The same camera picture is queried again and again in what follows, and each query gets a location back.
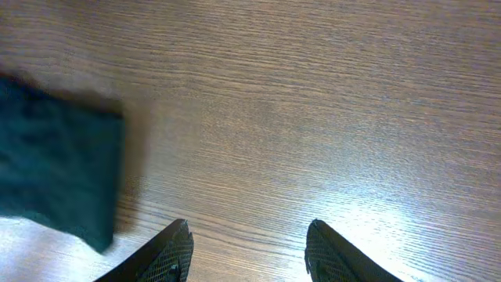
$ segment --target wooden floor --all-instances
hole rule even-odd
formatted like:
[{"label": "wooden floor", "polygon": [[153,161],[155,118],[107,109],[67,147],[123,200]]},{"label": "wooden floor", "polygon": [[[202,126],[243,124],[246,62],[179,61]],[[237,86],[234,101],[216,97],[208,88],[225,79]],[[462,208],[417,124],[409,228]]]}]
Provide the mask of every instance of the wooden floor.
[{"label": "wooden floor", "polygon": [[0,219],[0,280],[93,280],[184,218],[189,281],[308,281],[318,218],[403,280],[500,281],[500,14],[485,0],[1,1],[2,71],[119,99],[130,125],[114,247]]}]

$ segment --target dark green cloth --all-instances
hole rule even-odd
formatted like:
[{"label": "dark green cloth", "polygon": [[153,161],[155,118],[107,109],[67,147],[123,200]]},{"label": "dark green cloth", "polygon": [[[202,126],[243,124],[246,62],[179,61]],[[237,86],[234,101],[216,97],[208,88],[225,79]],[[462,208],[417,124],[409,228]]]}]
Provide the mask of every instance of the dark green cloth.
[{"label": "dark green cloth", "polygon": [[113,240],[124,122],[0,78],[0,215]]}]

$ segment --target laminate floor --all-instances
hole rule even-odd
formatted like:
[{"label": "laminate floor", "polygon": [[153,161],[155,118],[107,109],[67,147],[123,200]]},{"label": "laminate floor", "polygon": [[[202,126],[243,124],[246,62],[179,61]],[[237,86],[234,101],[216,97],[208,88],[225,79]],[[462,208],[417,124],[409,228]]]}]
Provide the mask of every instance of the laminate floor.
[{"label": "laminate floor", "polygon": [[129,132],[113,248],[0,219],[0,280],[93,280],[184,218],[189,281],[308,281],[319,218],[403,280],[500,281],[500,14],[485,0],[1,1],[2,70],[119,99]]}]

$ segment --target green towel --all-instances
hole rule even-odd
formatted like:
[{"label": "green towel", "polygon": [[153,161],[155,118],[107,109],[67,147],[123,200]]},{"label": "green towel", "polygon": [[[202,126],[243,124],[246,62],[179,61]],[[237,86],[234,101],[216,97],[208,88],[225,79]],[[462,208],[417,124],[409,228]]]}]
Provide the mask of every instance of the green towel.
[{"label": "green towel", "polygon": [[98,252],[113,240],[124,122],[0,78],[0,216],[33,220]]}]

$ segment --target wood grain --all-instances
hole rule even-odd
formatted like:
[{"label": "wood grain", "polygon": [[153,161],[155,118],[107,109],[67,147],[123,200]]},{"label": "wood grain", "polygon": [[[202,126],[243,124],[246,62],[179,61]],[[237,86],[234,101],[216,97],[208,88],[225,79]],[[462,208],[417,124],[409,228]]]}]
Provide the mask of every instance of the wood grain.
[{"label": "wood grain", "polygon": [[116,245],[0,219],[0,280],[89,281],[176,218],[190,281],[308,281],[328,222],[403,280],[501,280],[501,4],[17,0],[2,70],[123,102]]}]

